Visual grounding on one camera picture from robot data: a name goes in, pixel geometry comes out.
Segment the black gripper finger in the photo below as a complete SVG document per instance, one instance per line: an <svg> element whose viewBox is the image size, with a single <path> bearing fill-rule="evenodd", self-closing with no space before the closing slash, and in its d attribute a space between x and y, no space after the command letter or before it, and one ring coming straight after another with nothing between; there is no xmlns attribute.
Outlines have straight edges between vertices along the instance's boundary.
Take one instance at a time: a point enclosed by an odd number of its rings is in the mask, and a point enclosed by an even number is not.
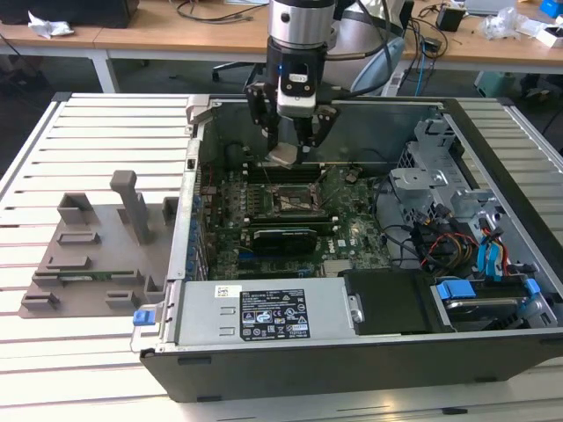
<svg viewBox="0 0 563 422"><path fill-rule="evenodd" d="M312 148L320 146L329 135L340 110L332 105L321 105L311 117L294 118L298 141L296 161L302 162Z"/></svg>
<svg viewBox="0 0 563 422"><path fill-rule="evenodd" d="M267 151L278 144L280 116L277 112L276 88L269 83L252 83L245 87L252 121L261 127L267 139Z"/></svg>

